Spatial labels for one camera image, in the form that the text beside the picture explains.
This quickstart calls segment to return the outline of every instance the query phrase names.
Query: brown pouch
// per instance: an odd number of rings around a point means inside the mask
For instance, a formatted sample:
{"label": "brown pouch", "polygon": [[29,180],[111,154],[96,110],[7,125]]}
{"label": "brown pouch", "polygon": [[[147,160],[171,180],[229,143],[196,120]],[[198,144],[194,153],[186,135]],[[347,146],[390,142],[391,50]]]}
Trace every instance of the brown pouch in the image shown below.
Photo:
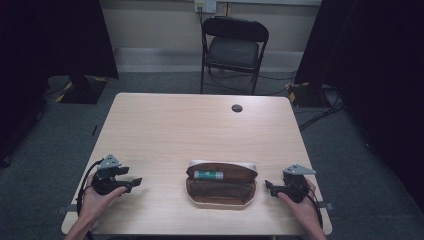
{"label": "brown pouch", "polygon": [[196,204],[246,206],[255,196],[252,163],[192,160],[187,175],[187,193]]}

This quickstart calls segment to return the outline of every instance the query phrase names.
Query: hand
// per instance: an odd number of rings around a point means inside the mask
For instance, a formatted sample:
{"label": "hand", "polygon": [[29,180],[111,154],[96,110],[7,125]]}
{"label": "hand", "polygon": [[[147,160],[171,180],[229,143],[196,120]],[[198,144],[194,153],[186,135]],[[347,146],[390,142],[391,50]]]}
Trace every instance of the hand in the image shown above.
{"label": "hand", "polygon": [[78,220],[72,225],[65,239],[84,239],[88,230],[96,223],[113,199],[127,191],[126,187],[119,187],[107,195],[99,195],[92,187],[94,174],[87,178],[86,189],[82,199],[81,212]]}
{"label": "hand", "polygon": [[[309,179],[306,178],[306,181],[310,188],[309,196],[314,199],[313,193],[315,192],[316,187],[311,181],[309,181]],[[278,193],[278,198],[287,204],[294,217],[305,229],[311,239],[327,239],[321,229],[316,212],[316,206],[309,198],[305,197],[300,203],[295,203],[289,198],[289,196],[282,192]]]}

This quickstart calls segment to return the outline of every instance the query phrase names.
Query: person's right hand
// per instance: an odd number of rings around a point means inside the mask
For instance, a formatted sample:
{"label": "person's right hand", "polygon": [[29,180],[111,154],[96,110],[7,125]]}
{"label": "person's right hand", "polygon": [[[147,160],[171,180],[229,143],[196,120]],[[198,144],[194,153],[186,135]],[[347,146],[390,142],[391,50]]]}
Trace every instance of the person's right hand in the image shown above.
{"label": "person's right hand", "polygon": [[[314,199],[314,192],[316,187],[311,181],[309,181],[309,179],[306,178],[306,181],[310,188],[309,196]],[[316,206],[309,198],[305,197],[300,203],[295,203],[289,198],[289,196],[282,192],[278,193],[278,198],[287,204],[294,217],[305,229],[311,239],[327,239],[321,229]]]}

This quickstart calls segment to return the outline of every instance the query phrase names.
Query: white wall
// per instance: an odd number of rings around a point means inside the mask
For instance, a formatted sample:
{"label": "white wall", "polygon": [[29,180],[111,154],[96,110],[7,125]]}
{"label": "white wall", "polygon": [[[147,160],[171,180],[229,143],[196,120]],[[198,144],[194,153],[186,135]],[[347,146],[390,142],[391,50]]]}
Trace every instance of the white wall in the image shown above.
{"label": "white wall", "polygon": [[[264,24],[270,32],[268,51],[303,52],[318,12],[317,0],[285,1],[307,5],[218,2],[216,15],[228,12],[229,16]],[[193,1],[100,3],[114,48],[201,49],[200,22]]]}

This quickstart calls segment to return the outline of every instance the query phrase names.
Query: table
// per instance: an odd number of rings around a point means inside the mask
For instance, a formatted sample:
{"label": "table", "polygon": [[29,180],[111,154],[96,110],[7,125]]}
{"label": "table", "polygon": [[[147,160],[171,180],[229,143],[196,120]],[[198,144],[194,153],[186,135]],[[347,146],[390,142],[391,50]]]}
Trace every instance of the table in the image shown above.
{"label": "table", "polygon": [[[243,110],[232,111],[234,104]],[[286,98],[120,93],[87,169],[108,154],[130,167],[118,180],[143,177],[143,182],[112,202],[91,230],[94,234],[304,234],[264,184],[269,180],[282,185],[282,169],[294,163],[312,168]],[[193,159],[256,164],[258,186],[252,203],[243,210],[196,207],[185,189]],[[318,186],[315,176],[309,179]],[[322,200],[319,188],[316,195]],[[325,209],[322,215],[329,234],[332,226]],[[76,219],[75,212],[68,212],[62,231],[67,233]]]}

